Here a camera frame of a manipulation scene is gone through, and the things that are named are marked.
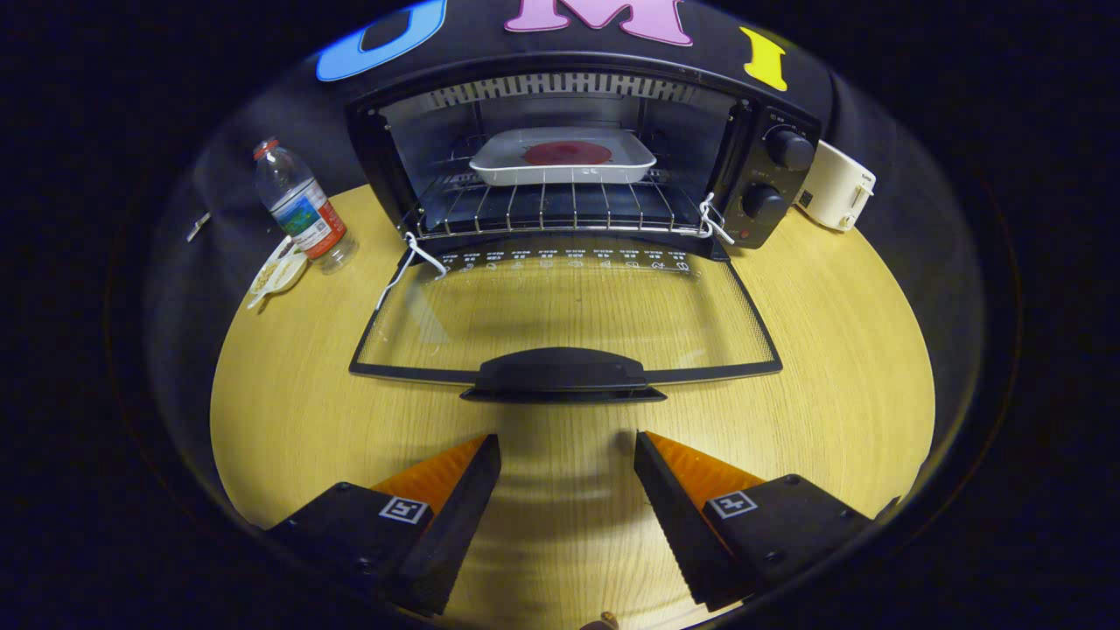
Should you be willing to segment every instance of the oven rack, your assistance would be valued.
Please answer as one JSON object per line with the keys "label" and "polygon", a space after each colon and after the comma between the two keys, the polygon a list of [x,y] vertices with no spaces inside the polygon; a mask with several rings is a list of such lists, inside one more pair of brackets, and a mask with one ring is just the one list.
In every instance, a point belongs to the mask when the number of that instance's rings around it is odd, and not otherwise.
{"label": "oven rack", "polygon": [[[720,226],[724,216],[709,209]],[[489,186],[474,172],[436,178],[398,224],[420,240],[503,232],[646,232],[704,238],[701,210],[668,170],[628,184],[556,182]]]}

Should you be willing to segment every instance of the red food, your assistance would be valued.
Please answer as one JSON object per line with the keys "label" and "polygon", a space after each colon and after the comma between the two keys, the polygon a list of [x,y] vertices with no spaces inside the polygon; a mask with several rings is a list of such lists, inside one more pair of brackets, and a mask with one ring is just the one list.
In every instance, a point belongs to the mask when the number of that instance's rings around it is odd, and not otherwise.
{"label": "red food", "polygon": [[525,161],[536,166],[603,164],[608,159],[610,149],[580,140],[544,142],[525,151]]}

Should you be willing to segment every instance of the black knob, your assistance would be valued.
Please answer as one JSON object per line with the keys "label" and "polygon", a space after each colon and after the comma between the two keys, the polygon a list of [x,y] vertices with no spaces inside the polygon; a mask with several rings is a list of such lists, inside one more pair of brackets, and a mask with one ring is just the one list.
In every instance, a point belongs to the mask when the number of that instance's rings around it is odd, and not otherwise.
{"label": "black knob", "polygon": [[766,137],[766,152],[778,166],[790,170],[805,170],[813,164],[813,143],[800,133],[783,129]]}
{"label": "black knob", "polygon": [[743,197],[743,212],[765,225],[777,225],[790,204],[771,186],[755,184]]}

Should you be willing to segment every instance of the yellow letter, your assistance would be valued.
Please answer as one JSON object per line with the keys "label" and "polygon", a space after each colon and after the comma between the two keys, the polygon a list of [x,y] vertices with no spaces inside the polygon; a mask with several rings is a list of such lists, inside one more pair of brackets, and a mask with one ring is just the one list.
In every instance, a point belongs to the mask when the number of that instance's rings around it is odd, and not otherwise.
{"label": "yellow letter", "polygon": [[785,50],[745,26],[740,26],[739,30],[750,39],[750,63],[744,64],[743,70],[766,85],[785,92],[787,85],[782,78],[782,55]]}

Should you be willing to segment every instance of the table surface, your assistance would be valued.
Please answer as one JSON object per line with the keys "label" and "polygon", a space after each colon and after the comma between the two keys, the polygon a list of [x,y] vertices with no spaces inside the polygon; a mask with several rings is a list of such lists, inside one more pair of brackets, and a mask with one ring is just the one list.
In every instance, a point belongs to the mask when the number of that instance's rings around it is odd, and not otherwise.
{"label": "table surface", "polygon": [[663,386],[669,399],[655,404],[503,405],[348,372],[403,244],[367,186],[332,203],[361,250],[335,275],[309,269],[263,306],[239,308],[214,377],[214,457],[234,507],[269,528],[333,483],[370,487],[496,433],[502,474],[440,626],[568,630],[612,611],[626,630],[675,629],[713,617],[689,596],[633,472],[636,430],[763,479],[796,472],[871,517],[909,490],[928,454],[925,343],[857,230],[830,232],[791,210],[762,249],[730,251],[780,373]]}

